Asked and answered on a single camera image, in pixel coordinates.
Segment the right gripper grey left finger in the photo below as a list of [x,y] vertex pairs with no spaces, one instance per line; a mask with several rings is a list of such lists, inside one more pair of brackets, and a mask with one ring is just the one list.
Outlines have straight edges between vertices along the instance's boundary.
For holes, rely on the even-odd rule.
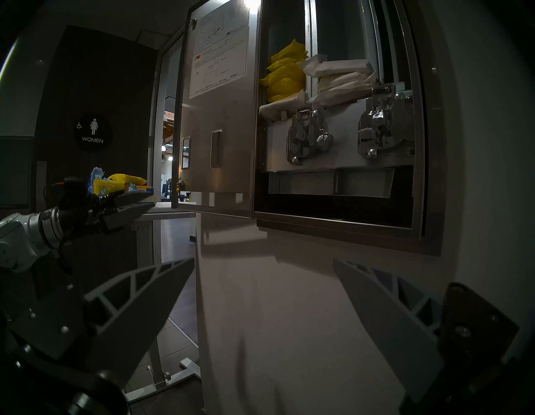
[[156,339],[195,266],[193,258],[113,277],[83,294],[62,285],[11,324],[17,356],[44,382],[121,389]]

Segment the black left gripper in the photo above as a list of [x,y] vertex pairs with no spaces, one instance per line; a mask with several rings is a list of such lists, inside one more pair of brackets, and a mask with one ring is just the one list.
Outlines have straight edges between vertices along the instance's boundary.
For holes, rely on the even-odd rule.
[[119,195],[64,195],[58,205],[62,242],[93,234],[112,234],[145,214],[145,204],[155,206],[154,194],[135,190]]

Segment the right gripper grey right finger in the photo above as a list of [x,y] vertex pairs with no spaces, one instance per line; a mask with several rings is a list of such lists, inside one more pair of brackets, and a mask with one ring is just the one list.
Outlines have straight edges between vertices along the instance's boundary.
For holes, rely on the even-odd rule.
[[519,328],[468,286],[442,300],[393,274],[340,259],[333,270],[405,403],[463,403],[499,377]]

